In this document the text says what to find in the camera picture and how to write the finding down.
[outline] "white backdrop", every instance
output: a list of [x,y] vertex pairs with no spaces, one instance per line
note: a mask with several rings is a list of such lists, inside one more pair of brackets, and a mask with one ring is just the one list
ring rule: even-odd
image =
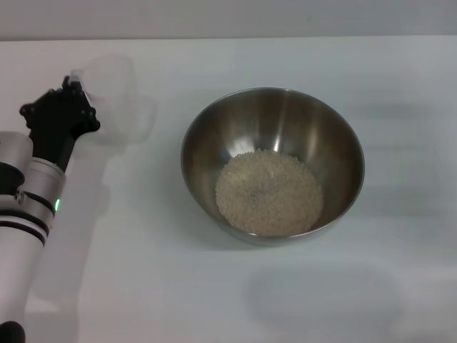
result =
[[457,34],[455,0],[3,0],[0,39]]

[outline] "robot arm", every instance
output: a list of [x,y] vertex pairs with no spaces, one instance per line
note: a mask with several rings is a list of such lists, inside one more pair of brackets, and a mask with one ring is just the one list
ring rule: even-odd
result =
[[29,137],[0,131],[0,342],[24,343],[24,308],[78,137],[100,123],[66,77],[20,113]]

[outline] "stainless steel bowl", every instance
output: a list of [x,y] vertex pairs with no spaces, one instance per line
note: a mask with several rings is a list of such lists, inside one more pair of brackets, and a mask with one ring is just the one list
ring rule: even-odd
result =
[[[232,157],[258,148],[297,156],[320,181],[324,208],[309,231],[262,237],[232,227],[219,213],[219,173]],[[181,168],[194,199],[228,233],[254,244],[277,244],[341,218],[361,190],[364,160],[353,129],[331,107],[297,91],[257,88],[225,96],[195,118],[184,137]]]

